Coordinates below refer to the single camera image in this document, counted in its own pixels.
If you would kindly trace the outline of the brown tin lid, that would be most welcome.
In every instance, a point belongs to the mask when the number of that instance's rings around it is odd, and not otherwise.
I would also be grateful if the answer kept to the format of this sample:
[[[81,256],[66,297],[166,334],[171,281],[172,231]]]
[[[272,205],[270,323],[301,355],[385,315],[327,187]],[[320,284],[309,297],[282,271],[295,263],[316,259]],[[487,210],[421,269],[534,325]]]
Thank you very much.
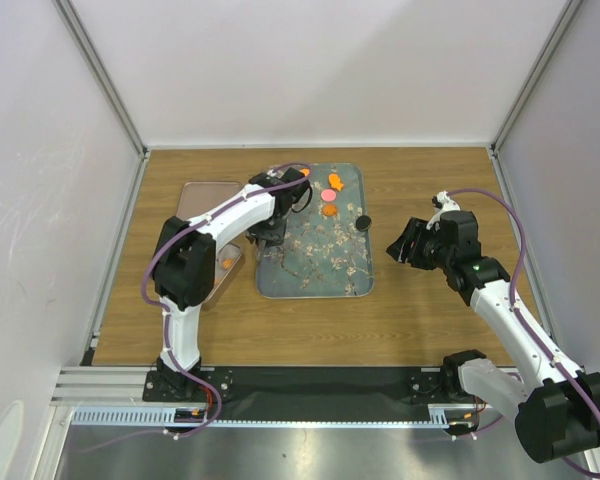
[[[237,194],[243,185],[235,181],[189,181],[181,190],[175,216],[186,220],[204,214]]]

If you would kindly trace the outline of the metal tongs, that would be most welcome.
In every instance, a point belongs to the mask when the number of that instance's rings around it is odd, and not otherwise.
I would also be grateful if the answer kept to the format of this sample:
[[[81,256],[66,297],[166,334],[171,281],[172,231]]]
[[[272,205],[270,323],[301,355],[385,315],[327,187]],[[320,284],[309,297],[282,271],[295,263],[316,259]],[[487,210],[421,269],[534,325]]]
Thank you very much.
[[[264,256],[264,253],[266,251],[267,248],[267,243],[266,242],[256,242],[255,243],[255,252],[254,252],[254,258],[255,258],[255,262],[257,264],[259,264]]]

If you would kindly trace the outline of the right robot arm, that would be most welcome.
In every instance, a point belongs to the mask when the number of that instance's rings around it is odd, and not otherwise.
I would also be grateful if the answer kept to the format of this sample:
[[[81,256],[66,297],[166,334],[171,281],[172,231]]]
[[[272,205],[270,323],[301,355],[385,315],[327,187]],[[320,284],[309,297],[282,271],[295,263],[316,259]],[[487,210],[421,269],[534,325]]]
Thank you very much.
[[[516,376],[478,350],[446,356],[440,388],[447,399],[485,401],[513,423],[519,443],[537,463],[600,447],[600,374],[564,356],[531,318],[504,267],[482,255],[472,212],[411,218],[386,252],[417,269],[441,270],[514,361]]]

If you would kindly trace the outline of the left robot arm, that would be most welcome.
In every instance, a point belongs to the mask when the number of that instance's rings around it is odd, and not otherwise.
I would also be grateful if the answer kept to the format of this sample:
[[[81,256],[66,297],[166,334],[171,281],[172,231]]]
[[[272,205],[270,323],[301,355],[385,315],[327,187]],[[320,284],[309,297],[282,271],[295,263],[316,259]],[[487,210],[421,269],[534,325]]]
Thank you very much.
[[[162,351],[147,374],[145,401],[191,401],[201,390],[220,397],[197,373],[200,313],[214,289],[219,254],[242,233],[261,248],[281,245],[289,213],[310,191],[307,174],[283,165],[255,175],[208,212],[164,223],[141,284],[143,300],[163,316]]]

